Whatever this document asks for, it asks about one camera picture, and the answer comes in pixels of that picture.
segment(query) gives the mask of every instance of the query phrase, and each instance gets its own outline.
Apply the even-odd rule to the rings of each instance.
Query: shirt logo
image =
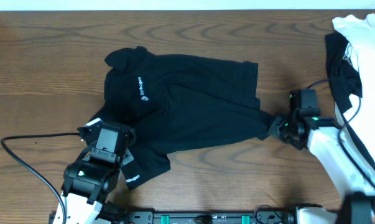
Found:
[[[126,182],[129,183],[129,182],[135,181],[135,180],[137,180],[139,177],[140,177],[140,175],[136,175],[135,177],[126,180]]]
[[[140,90],[140,95],[143,96],[142,97],[142,100],[144,101],[148,101],[149,98],[144,96],[144,90],[143,90],[143,81],[142,81],[142,78],[141,77],[138,77],[137,78],[139,80],[139,90]]]

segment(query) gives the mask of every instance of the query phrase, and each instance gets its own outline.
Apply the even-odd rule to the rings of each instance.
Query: table surface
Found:
[[[331,20],[372,11],[0,12],[0,139],[75,131],[104,103],[110,52],[137,45],[155,54],[190,54],[259,63],[262,109],[289,111],[289,91],[326,78],[324,35]],[[333,115],[327,84],[315,87]],[[77,137],[9,142],[57,190],[84,143]],[[109,199],[125,207],[254,210],[268,204],[340,206],[322,165],[274,138],[175,152],[172,170],[136,190],[124,180]],[[57,201],[0,146],[0,223],[46,223]]]

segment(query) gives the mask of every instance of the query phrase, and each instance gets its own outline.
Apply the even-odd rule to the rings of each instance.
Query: wooden table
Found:
[[[370,11],[0,12],[0,139],[83,126],[104,102],[105,56],[137,45],[258,62],[262,109],[287,113],[290,90],[326,78],[324,35],[334,17],[351,13]],[[323,114],[333,114],[328,85],[316,90]],[[60,190],[64,169],[85,145],[71,136],[9,146]],[[169,158],[170,172],[132,191],[120,181],[109,198],[161,211],[341,202],[315,157],[273,138]],[[56,207],[50,190],[0,146],[0,223],[46,223]]]

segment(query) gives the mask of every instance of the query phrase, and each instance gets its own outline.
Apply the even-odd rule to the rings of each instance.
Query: black cloth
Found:
[[[272,116],[259,109],[257,64],[121,49],[105,62],[105,104],[93,118],[136,129],[133,161],[122,166],[134,189],[170,169],[175,151],[265,139]]]
[[[352,107],[349,96],[354,94],[362,97],[361,80],[357,72],[350,63],[344,59],[348,40],[339,33],[328,34],[325,36],[326,43],[326,72],[330,79],[330,88],[332,97],[335,100],[338,109],[342,114],[346,128],[358,148],[359,152],[375,170],[375,162],[368,152],[366,146],[357,136],[353,128],[348,124],[343,113]]]

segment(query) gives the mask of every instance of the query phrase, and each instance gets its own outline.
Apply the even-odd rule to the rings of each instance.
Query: white cloth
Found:
[[[359,72],[363,98],[357,116],[350,126],[375,161],[375,14],[361,20],[349,15],[332,20],[334,28],[349,41],[345,57]],[[358,97],[350,95],[353,105],[343,115],[349,120],[358,108]]]

